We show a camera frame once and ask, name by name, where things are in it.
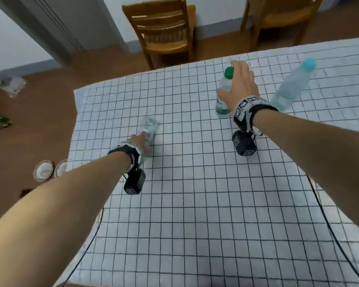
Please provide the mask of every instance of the forearm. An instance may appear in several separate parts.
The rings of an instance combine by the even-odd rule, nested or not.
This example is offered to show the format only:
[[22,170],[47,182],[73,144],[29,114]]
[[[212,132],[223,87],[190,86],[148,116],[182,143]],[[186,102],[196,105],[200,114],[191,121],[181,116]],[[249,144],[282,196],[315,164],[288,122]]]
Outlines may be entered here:
[[359,225],[359,132],[259,111],[253,123]]
[[127,154],[112,153],[39,186],[15,204],[0,219],[0,286],[52,286],[129,165]]

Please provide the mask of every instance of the brown floor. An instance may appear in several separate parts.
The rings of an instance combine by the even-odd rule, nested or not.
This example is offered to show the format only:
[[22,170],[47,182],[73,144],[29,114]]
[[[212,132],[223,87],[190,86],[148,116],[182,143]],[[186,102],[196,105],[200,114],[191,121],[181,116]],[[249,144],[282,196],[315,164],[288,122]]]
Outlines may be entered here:
[[[258,50],[292,45],[295,28],[266,30]],[[359,0],[319,13],[304,43],[359,37]],[[250,31],[233,32],[196,41],[196,60],[248,51]],[[186,55],[153,58],[156,67],[186,63]],[[119,47],[78,55],[72,66],[26,77],[17,99],[0,91],[3,113],[13,125],[0,130],[0,216],[19,198],[21,189],[34,188],[35,165],[43,159],[57,164],[67,158],[76,110],[73,90],[94,82],[147,71],[141,53],[126,55]]]

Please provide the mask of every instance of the light blue bottle cap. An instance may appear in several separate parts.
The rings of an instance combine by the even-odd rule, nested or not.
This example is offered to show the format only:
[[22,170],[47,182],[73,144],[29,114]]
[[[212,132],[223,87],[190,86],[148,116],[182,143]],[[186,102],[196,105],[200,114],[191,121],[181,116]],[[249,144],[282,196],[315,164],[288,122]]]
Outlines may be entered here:
[[316,66],[317,65],[315,64],[315,59],[309,58],[302,63],[301,68],[305,69],[308,72],[312,72]]

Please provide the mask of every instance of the wrist-mounted tracker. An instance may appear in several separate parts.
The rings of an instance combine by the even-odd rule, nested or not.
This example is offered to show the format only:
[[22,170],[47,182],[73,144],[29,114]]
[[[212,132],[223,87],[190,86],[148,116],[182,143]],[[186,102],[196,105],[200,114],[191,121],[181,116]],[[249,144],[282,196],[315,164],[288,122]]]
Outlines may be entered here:
[[254,143],[255,136],[253,137],[253,135],[261,135],[261,133],[254,129],[253,119],[255,114],[263,109],[278,111],[267,100],[257,96],[245,97],[238,103],[235,109],[234,122],[239,130],[233,134],[232,140],[240,156],[251,156],[257,150]]
[[131,160],[124,185],[124,191],[128,194],[139,194],[146,178],[144,170],[140,168],[144,161],[144,152],[137,144],[131,141],[119,144],[115,149],[110,150],[108,154],[118,151],[128,154]]

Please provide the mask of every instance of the table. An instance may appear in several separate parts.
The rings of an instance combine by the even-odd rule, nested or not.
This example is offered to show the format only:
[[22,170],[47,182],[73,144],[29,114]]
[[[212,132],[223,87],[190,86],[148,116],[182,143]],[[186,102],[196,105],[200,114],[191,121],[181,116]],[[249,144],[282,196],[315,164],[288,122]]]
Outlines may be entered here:
[[[240,157],[237,129],[214,114],[230,60],[249,63],[262,97],[307,58],[317,68],[289,114],[359,131],[359,39],[251,52],[139,73],[75,91],[68,169],[106,155],[139,118],[161,126],[144,162],[142,193],[105,204],[93,244],[71,282],[103,286],[359,286],[333,242],[305,173],[266,137]],[[318,193],[359,270],[359,229]],[[62,275],[66,279],[91,235]]]

